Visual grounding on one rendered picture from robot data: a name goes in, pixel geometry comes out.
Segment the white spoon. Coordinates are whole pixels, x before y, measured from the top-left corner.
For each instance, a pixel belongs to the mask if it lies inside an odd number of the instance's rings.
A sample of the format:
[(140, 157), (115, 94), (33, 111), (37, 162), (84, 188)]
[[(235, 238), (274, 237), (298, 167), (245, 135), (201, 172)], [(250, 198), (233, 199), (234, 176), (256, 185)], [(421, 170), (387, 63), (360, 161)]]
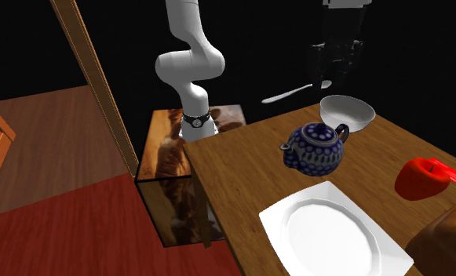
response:
[[(320, 88), (321, 89), (327, 89), (329, 88), (330, 86), (332, 85), (332, 81), (331, 80), (323, 80), (321, 82), (321, 85), (320, 85)], [(282, 93), (282, 94), (279, 94), (279, 95), (276, 95), (276, 96), (272, 96), (272, 97), (269, 97), (269, 98), (266, 98), (266, 99), (263, 99), (261, 102), (263, 104), (270, 104), (270, 103), (273, 103), (273, 102), (276, 102), (278, 100), (282, 100), (284, 98), (287, 98), (288, 96), (291, 96), (303, 89), (307, 89), (307, 88), (311, 88), (313, 87), (313, 84), (307, 84), (307, 85), (304, 85), (302, 87), (299, 87), (297, 89), (293, 89), (293, 90), (290, 90), (288, 92), (285, 92), (285, 93)]]

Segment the white bowl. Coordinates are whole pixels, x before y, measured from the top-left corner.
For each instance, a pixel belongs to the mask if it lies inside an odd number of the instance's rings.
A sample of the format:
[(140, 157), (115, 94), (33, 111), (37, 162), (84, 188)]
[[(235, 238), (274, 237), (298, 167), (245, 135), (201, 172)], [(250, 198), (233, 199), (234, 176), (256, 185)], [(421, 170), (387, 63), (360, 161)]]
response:
[(371, 105), (345, 95), (322, 98), (319, 103), (319, 113), (326, 125), (336, 129), (340, 124), (345, 124), (351, 133), (366, 128), (376, 116)]

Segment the blue patterned teapot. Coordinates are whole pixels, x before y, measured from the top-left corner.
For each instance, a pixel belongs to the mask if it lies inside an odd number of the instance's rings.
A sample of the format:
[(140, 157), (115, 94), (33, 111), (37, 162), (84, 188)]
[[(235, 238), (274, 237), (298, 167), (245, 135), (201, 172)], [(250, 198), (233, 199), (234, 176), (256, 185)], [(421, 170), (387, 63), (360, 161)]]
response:
[(279, 146), (283, 151), (283, 163), (305, 175), (329, 175), (343, 159), (348, 135), (349, 127), (345, 124), (333, 129), (322, 122), (307, 123)]

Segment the red apple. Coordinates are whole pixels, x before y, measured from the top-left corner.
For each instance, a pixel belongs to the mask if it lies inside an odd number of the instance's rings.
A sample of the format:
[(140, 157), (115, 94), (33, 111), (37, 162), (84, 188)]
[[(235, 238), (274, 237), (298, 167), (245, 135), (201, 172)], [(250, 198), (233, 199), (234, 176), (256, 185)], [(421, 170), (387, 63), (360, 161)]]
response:
[(440, 165), (426, 158), (414, 158), (400, 170), (394, 188), (402, 198), (417, 201), (441, 193), (450, 181)]

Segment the brown wooden table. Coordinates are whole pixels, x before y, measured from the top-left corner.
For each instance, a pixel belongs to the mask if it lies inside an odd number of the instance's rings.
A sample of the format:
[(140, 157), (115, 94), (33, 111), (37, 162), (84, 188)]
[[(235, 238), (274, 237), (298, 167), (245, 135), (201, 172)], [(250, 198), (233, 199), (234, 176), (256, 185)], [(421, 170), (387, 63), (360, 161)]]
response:
[[(312, 105), (184, 145), (200, 202), (210, 205), (243, 276), (289, 276), (259, 214), (320, 182), (287, 168), (279, 148), (297, 127), (318, 120), (319, 106)], [(327, 179), (399, 246), (456, 205), (456, 184), (415, 202), (396, 193), (396, 177), (412, 158), (437, 158), (453, 169), (456, 158), (386, 119), (376, 117), (344, 147), (342, 163)]]

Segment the white square plate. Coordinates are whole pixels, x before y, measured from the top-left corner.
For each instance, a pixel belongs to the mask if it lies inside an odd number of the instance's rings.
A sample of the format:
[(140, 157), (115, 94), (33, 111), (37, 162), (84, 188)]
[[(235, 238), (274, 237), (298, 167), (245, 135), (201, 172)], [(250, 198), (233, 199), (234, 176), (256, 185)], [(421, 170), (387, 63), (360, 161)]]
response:
[(259, 214), (290, 276), (405, 276), (413, 259), (330, 181)]

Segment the cat patterned robot stand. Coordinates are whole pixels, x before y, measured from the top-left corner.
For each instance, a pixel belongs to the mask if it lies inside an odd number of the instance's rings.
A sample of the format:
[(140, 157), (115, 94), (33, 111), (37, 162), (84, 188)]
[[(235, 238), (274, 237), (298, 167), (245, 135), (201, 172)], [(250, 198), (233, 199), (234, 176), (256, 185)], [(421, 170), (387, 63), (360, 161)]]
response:
[(152, 113), (137, 186), (165, 247), (201, 242), (190, 165), (179, 136), (181, 109)]

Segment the brown rounded block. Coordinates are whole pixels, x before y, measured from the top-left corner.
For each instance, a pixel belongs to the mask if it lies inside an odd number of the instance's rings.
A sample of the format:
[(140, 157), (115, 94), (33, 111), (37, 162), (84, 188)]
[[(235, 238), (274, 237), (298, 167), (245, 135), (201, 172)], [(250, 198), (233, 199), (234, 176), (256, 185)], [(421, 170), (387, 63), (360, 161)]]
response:
[(456, 276), (456, 205), (415, 235), (405, 251), (423, 276)]

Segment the wooden door frame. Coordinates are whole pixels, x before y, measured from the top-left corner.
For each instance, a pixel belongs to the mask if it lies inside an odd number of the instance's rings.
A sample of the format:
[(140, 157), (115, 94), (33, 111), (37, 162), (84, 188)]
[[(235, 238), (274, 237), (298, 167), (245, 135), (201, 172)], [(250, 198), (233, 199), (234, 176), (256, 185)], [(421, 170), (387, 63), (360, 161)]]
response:
[(139, 161), (75, 0), (49, 0), (132, 177)]

